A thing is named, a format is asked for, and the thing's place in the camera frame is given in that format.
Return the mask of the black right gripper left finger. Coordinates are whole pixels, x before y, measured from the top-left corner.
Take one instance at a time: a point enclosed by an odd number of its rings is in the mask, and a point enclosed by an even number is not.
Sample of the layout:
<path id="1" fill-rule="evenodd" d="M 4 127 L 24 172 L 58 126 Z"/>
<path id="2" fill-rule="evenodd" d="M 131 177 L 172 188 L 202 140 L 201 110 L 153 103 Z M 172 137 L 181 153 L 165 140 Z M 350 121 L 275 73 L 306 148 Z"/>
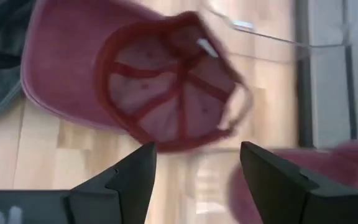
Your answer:
<path id="1" fill-rule="evenodd" d="M 155 183 L 156 166 L 156 147 L 150 142 L 71 189 L 68 222 L 144 223 Z"/>

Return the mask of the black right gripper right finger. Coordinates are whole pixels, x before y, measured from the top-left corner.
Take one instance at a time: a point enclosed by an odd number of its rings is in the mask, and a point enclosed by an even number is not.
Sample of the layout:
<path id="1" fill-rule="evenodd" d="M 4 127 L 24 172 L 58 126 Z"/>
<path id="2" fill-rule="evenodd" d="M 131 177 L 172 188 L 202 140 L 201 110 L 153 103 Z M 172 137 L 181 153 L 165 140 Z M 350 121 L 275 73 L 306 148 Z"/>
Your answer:
<path id="1" fill-rule="evenodd" d="M 358 223 L 358 191 L 251 142 L 241 144 L 241 164 L 264 223 Z"/>

